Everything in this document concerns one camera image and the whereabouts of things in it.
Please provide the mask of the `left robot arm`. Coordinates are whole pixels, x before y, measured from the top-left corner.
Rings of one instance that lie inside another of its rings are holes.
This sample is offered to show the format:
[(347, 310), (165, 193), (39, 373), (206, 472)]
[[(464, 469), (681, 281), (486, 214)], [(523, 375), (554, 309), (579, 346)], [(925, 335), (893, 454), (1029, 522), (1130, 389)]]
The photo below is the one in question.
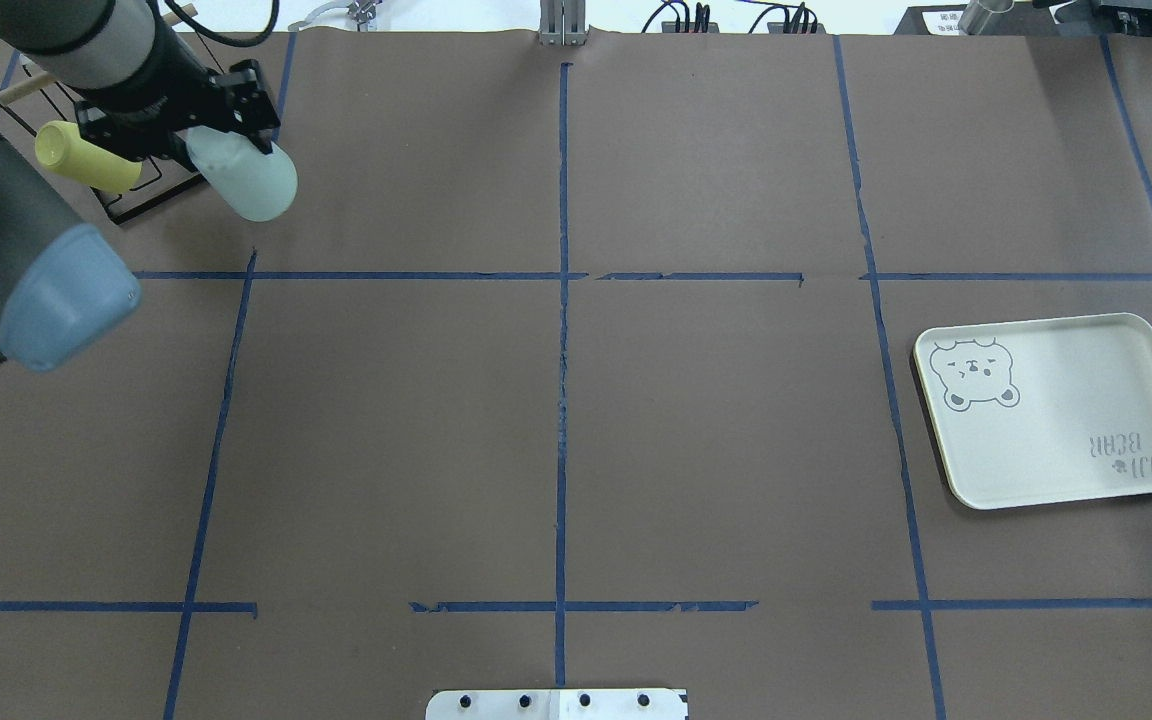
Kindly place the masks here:
[(0, 40), (77, 96), (71, 122), (36, 129), (35, 159), (0, 132), (0, 366), (51, 372), (141, 306), (141, 282), (96, 225), (45, 179), (106, 194), (147, 159), (200, 174), (248, 222), (291, 209), (300, 179), (262, 65), (202, 63), (169, 23), (229, 47), (175, 1), (0, 1)]

